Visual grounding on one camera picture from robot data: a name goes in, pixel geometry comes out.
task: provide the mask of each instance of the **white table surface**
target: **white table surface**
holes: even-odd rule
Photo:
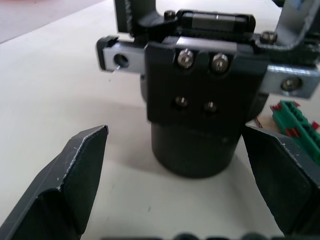
[[[157,8],[251,13],[257,32],[274,29],[280,15],[269,0],[158,0]],[[0,45],[0,224],[70,137],[107,124],[100,185],[83,240],[170,239],[181,232],[201,238],[280,235],[242,140],[229,167],[215,177],[185,179],[160,166],[139,76],[98,68],[95,44],[116,32],[107,0]],[[267,105],[279,99],[270,97]],[[319,121],[319,99],[317,91],[312,101],[299,100],[312,120]]]

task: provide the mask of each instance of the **black cylinder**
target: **black cylinder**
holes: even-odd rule
[[[230,163],[239,137],[218,137],[180,125],[151,124],[152,151],[171,172],[187,178],[207,178]]]

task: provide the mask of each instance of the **green plastic part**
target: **green plastic part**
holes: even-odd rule
[[[280,101],[277,109],[273,109],[273,120],[287,135],[288,130],[296,130],[298,136],[292,139],[320,166],[320,134],[308,122],[293,101]]]

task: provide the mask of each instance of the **screw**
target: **screw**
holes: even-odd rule
[[[281,84],[281,88],[287,92],[298,90],[302,86],[302,80],[298,77],[291,77],[284,80]]]
[[[217,111],[217,105],[214,102],[209,101],[203,105],[203,110],[206,113],[213,114]]]
[[[173,20],[176,17],[176,12],[174,10],[167,10],[164,12],[165,20]]]
[[[183,96],[177,96],[174,102],[179,109],[184,109],[188,106],[188,101]]]
[[[186,48],[179,53],[177,61],[180,67],[188,69],[194,63],[194,54]]]
[[[222,74],[227,70],[228,65],[228,57],[223,53],[218,53],[212,59],[211,68],[215,73]]]
[[[260,42],[262,44],[274,44],[277,41],[278,35],[273,31],[264,31],[260,35]]]

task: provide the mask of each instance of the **red part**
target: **red part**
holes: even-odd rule
[[[293,103],[294,103],[297,107],[300,107],[300,104],[297,103],[296,101],[293,101]]]
[[[281,105],[280,103],[278,103],[278,104],[276,104],[276,105],[271,105],[270,108],[271,108],[272,112],[274,112],[274,111],[280,111],[281,108],[282,108],[282,105]]]
[[[300,133],[298,131],[298,129],[296,127],[294,128],[286,128],[285,130],[285,134],[288,137],[295,137],[295,138],[299,138],[300,137]]]
[[[314,130],[318,130],[318,128],[320,127],[320,125],[318,123],[316,123],[315,121],[313,121],[311,123],[312,127],[314,128]]]

